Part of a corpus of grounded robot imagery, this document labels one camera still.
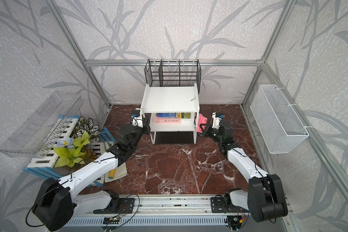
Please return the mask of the white two-tier bookshelf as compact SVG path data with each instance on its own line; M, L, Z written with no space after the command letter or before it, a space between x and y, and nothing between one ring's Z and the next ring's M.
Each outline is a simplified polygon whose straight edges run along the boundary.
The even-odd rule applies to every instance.
M200 111L197 87L145 87L141 104L149 114L152 144L196 144ZM193 113L193 123L154 123L155 113Z

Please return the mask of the yellow item on beige cloth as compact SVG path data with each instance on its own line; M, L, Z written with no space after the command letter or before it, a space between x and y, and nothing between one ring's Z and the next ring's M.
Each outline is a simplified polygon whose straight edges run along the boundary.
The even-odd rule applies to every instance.
M110 172L105 174L104 183L113 182L113 181L116 181L118 179L125 177L128 174L126 163L123 163L121 166L116 168L114 171L115 172L114 172L114 175L112 178L109 177Z

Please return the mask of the white mesh wall basket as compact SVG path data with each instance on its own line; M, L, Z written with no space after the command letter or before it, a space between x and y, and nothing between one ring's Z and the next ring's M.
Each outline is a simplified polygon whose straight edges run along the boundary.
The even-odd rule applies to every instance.
M270 154L293 151L309 132L277 85L260 85L250 109Z

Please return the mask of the clear plastic wall tray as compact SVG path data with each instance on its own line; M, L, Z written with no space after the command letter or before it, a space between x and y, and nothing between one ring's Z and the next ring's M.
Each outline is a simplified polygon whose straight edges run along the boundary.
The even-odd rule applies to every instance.
M0 152L19 158L43 158L83 105L80 95L53 92L2 144Z

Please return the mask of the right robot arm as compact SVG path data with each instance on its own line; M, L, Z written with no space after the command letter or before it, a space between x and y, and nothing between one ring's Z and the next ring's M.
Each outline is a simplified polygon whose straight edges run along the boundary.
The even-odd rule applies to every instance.
M248 183L248 190L229 190L223 196L223 206L215 211L236 212L244 209L256 222L274 220L288 215L282 181L259 167L234 141L229 121L216 118L215 125L200 124L203 137L218 144L219 151L233 164Z

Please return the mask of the white blue picket crate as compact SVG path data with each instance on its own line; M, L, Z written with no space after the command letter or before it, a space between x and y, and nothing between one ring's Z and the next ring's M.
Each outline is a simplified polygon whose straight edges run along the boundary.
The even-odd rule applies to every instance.
M72 130L75 130L77 122L79 121L79 117L76 115L73 117L71 122L66 127L65 131L62 132L59 141L66 137L70 137L72 135ZM103 128L102 132L97 136L99 138L99 142L90 143L87 148L84 150L87 151L86 157L87 161L91 161L92 158L96 159L101 156L107 149L109 149L115 142L115 138L112 136L110 131L107 128ZM59 159L58 155L54 152L53 148L51 148L48 154L44 158L32 158L31 162L27 165L26 168L23 168L23 171L38 176L42 179L48 179L50 177L54 179L61 178L62 176L68 175L73 168L69 167L60 167L56 168L55 165L57 160ZM96 181L92 182L90 186L103 186L104 182L112 181L112 179L108 179L108 174L104 174Z

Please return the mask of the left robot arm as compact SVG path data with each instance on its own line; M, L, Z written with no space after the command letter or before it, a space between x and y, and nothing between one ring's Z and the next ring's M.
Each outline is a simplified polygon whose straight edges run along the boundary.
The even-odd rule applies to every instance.
M134 117L131 123L121 126L117 143L95 161L60 179L44 181L28 212L33 213L51 232L88 212L123 212L124 204L112 190L88 195L80 192L103 174L123 165L136 151L142 136L149 133L149 118L143 115Z

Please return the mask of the striped leaf plant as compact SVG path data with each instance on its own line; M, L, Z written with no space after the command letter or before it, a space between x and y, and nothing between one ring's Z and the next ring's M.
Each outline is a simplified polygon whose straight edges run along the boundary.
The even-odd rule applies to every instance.
M99 143L101 139L99 137L101 129L99 125L95 124L93 119L85 117L80 117L71 133L73 139L82 137L84 132L87 132L89 135L89 141L91 143Z

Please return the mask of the green artificial plant with flower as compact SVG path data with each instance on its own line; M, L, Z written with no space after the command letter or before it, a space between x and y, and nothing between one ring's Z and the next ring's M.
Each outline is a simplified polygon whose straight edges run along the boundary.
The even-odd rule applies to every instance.
M72 139L66 137L63 140L57 141L53 147L55 154L59 157L55 163L55 167L68 166L73 168L76 164L85 164L82 158L86 155L83 149L90 144L90 135L85 131L81 137Z

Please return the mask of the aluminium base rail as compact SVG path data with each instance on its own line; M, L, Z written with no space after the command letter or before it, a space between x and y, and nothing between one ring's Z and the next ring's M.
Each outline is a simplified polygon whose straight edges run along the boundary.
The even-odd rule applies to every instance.
M255 221L285 217L288 205L284 194L245 192L241 189L224 195L128 195L107 191L78 195L74 199L54 200L56 216L70 220L86 213L141 215L250 214Z

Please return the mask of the pink fluffy cloth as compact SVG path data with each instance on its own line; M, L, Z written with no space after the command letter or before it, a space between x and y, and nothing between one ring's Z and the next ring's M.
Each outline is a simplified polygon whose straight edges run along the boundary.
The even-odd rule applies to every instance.
M207 118L204 117L202 114L198 114L197 119L198 119L198 125L196 128L196 132L198 134L203 134L203 132L206 130L206 127L207 127Z

